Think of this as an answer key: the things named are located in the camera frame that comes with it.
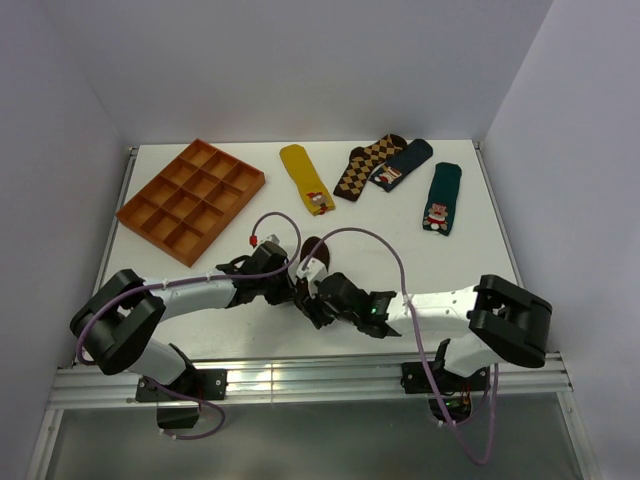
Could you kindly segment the brown striped-cuff sock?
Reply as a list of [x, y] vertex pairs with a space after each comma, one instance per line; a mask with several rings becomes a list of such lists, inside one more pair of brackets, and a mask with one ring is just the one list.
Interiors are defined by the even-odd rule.
[[328, 247], [317, 236], [308, 237], [301, 247], [300, 264], [303, 264], [308, 258], [314, 258], [329, 269], [330, 252]]

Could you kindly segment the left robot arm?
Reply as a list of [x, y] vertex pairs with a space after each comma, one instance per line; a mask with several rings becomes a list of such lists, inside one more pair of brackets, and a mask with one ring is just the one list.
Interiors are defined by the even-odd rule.
[[177, 347], [152, 338], [161, 322], [234, 308], [258, 296], [278, 305], [289, 301], [292, 291], [287, 253], [270, 237], [249, 256], [166, 285], [121, 270], [76, 313], [70, 330], [103, 374], [128, 370], [155, 380], [170, 398], [183, 399], [195, 386], [193, 366]]

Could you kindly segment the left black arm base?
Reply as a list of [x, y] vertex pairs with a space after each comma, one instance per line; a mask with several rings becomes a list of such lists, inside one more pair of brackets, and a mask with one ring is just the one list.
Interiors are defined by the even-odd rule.
[[[165, 434], [178, 439], [200, 439], [222, 429], [226, 421], [224, 410], [215, 401], [224, 400], [227, 388], [225, 369], [185, 371], [176, 381], [166, 386], [150, 377], [138, 381], [135, 394], [137, 403], [156, 405], [156, 423]], [[209, 432], [186, 434], [193, 429], [205, 413], [217, 414], [218, 422]]]

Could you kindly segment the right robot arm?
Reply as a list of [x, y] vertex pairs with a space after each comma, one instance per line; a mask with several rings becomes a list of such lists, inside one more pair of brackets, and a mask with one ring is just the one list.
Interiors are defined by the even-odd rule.
[[375, 339], [436, 339], [430, 368], [446, 390], [500, 361], [525, 368], [545, 364], [551, 305], [496, 275], [459, 290], [404, 295], [367, 292], [341, 273], [305, 269], [295, 287], [297, 308], [317, 329], [341, 321]]

